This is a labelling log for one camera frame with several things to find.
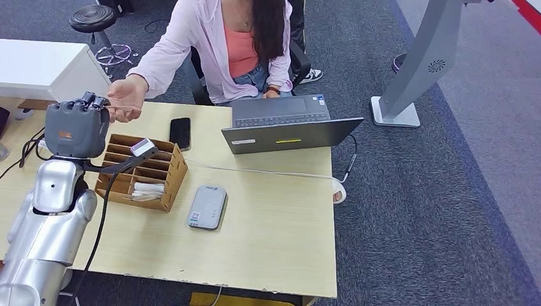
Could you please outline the person's right hand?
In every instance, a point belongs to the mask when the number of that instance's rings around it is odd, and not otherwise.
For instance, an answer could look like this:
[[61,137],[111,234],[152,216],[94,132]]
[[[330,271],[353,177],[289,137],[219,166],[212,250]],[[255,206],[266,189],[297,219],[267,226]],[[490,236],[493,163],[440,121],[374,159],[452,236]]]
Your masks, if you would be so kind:
[[146,80],[136,74],[113,82],[107,92],[107,99],[110,102],[108,108],[110,122],[126,123],[138,119],[148,88]]

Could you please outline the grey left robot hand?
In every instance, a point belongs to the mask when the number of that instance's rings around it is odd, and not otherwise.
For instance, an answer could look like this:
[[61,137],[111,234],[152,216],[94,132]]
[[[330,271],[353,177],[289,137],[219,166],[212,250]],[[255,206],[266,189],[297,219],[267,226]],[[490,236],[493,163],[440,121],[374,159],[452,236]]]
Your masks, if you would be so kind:
[[105,150],[110,125],[107,98],[85,92],[75,100],[48,105],[45,143],[55,156],[91,159]]

